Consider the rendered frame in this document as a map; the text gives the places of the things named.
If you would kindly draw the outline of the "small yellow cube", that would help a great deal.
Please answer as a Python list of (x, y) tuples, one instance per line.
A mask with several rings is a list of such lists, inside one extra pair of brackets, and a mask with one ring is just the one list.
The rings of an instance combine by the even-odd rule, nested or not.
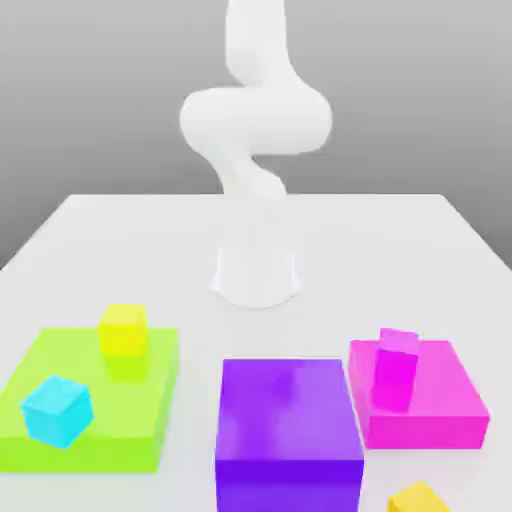
[(100, 349), (106, 357), (137, 357), (148, 344), (146, 308), (140, 304), (110, 304), (98, 324)]

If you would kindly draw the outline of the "small pink cube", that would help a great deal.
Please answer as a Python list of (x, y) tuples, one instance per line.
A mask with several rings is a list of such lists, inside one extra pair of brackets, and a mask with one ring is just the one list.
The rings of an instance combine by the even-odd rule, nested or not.
[(371, 389), (375, 407), (394, 412), (409, 408), (420, 353), (417, 333), (381, 328)]

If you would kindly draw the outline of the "small cyan cube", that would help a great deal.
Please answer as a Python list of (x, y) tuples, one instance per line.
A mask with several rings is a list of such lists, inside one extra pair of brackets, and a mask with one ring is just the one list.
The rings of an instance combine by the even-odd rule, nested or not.
[(50, 376), (21, 403), (25, 426), (33, 440), (68, 449), (94, 419), (89, 387)]

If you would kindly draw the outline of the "small orange cube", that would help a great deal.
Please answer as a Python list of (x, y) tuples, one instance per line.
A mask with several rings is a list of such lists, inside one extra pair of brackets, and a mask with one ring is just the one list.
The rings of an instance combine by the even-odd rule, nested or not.
[(448, 505), (423, 481), (392, 495), (387, 512), (451, 512)]

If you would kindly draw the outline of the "large purple box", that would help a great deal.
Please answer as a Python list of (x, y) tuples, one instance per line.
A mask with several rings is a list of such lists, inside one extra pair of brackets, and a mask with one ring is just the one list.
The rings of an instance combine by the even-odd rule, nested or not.
[(224, 360), (217, 512), (358, 512), (363, 471), (341, 360)]

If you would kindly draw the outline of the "large green box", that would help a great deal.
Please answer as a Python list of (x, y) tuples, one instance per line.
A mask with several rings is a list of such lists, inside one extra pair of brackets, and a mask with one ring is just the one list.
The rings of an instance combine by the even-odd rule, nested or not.
[[(157, 470), (179, 367), (174, 328), (152, 328), (132, 366), (106, 360), (94, 328), (45, 328), (0, 391), (0, 473)], [(20, 404), (57, 375), (89, 388), (94, 419), (67, 449), (29, 437)]]

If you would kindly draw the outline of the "large pink box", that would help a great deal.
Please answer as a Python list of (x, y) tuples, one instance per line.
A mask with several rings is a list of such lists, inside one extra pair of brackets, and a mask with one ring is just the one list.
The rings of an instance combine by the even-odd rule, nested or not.
[(353, 340), (348, 374), (365, 447), (377, 450), (477, 450), (490, 413), (453, 346), (428, 340), (420, 345), (408, 407), (382, 409), (372, 402), (377, 343)]

